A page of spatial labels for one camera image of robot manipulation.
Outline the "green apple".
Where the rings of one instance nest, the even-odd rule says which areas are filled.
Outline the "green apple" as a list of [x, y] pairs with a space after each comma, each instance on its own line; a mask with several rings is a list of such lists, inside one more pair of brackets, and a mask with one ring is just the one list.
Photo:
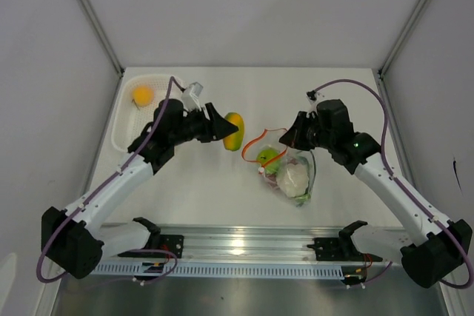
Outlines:
[[280, 166], [280, 159], [277, 158], [279, 151], [273, 148], [267, 148], [260, 151], [256, 160], [263, 166], [268, 175], [276, 174]]

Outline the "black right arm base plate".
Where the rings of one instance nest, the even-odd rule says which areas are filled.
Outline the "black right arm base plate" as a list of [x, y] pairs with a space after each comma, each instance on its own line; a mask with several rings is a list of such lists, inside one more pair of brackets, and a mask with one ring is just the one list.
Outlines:
[[363, 255], [349, 238], [313, 238], [307, 248], [314, 251], [317, 261], [382, 262], [376, 255]]

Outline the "orange round fruit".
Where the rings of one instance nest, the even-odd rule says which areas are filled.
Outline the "orange round fruit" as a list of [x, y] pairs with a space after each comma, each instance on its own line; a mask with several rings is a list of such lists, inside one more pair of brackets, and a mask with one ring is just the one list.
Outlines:
[[139, 86], [133, 90], [132, 97], [138, 107], [146, 107], [153, 102], [154, 91], [148, 86]]

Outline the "red grape bunch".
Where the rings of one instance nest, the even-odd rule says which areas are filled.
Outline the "red grape bunch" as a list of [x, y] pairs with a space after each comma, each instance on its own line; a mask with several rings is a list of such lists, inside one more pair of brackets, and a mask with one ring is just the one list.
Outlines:
[[262, 178], [265, 182], [265, 184], [272, 190], [276, 190], [278, 191], [279, 190], [279, 187], [278, 187], [278, 182], [277, 182], [277, 174], [270, 174], [270, 175], [267, 175], [267, 174], [263, 174], [262, 175]]

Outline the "green scallion stalks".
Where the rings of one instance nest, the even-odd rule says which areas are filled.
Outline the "green scallion stalks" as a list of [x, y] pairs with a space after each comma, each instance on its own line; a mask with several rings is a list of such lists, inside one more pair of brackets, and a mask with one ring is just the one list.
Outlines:
[[293, 200], [297, 207], [301, 207], [308, 204], [312, 197], [314, 183], [316, 181], [316, 157], [312, 151], [298, 151], [296, 153], [296, 160], [302, 164], [306, 169], [308, 182], [304, 193], [300, 196], [295, 197]]

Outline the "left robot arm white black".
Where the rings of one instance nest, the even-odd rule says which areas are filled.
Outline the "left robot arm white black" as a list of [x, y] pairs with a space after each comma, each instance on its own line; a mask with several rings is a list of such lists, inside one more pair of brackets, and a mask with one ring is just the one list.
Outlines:
[[197, 140], [220, 141], [238, 132], [211, 103], [186, 110], [178, 99], [164, 99], [140, 135], [127, 149], [124, 163], [102, 184], [63, 209], [50, 207], [41, 217], [41, 254], [37, 278], [49, 258], [77, 279], [115, 255], [154, 256], [161, 247], [160, 228], [146, 218], [104, 228], [110, 214], [139, 186], [151, 179], [174, 155], [178, 145]]

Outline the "white cauliflower with green leaves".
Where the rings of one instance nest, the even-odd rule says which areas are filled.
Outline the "white cauliflower with green leaves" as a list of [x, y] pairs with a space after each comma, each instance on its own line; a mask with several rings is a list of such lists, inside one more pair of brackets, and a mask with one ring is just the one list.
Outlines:
[[277, 173], [278, 187], [290, 199], [304, 193], [308, 177], [302, 164], [286, 164]]

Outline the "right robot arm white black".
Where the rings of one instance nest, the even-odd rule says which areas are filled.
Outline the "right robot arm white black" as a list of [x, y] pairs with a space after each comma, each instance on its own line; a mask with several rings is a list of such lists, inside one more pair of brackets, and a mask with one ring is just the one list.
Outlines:
[[388, 164], [384, 147], [370, 134], [356, 132], [347, 107], [339, 99], [322, 101], [312, 112], [299, 112], [280, 143], [292, 149], [322, 148], [351, 175], [368, 186], [397, 217], [407, 233], [395, 234], [363, 223], [338, 241], [339, 253], [355, 259], [362, 253], [402, 265], [419, 286], [443, 283], [461, 265], [468, 271], [463, 288], [473, 284], [469, 252], [473, 230], [463, 219], [453, 221], [437, 210]]

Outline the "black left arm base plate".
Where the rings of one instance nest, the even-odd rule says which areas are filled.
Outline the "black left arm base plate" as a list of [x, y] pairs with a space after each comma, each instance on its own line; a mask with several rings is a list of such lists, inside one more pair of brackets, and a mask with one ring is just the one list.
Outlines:
[[140, 252], [123, 252], [121, 258], [169, 258], [164, 251], [172, 252], [181, 258], [184, 249], [183, 235], [156, 235], [151, 236], [145, 247]]

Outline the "clear zip bag orange zipper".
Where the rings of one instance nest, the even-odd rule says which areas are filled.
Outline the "clear zip bag orange zipper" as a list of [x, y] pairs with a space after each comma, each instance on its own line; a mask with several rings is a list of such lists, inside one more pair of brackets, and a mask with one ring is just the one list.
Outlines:
[[257, 166], [260, 179], [278, 197], [301, 207], [312, 199], [316, 182], [313, 152], [292, 149], [279, 142], [286, 128], [265, 129], [243, 146], [241, 157]]

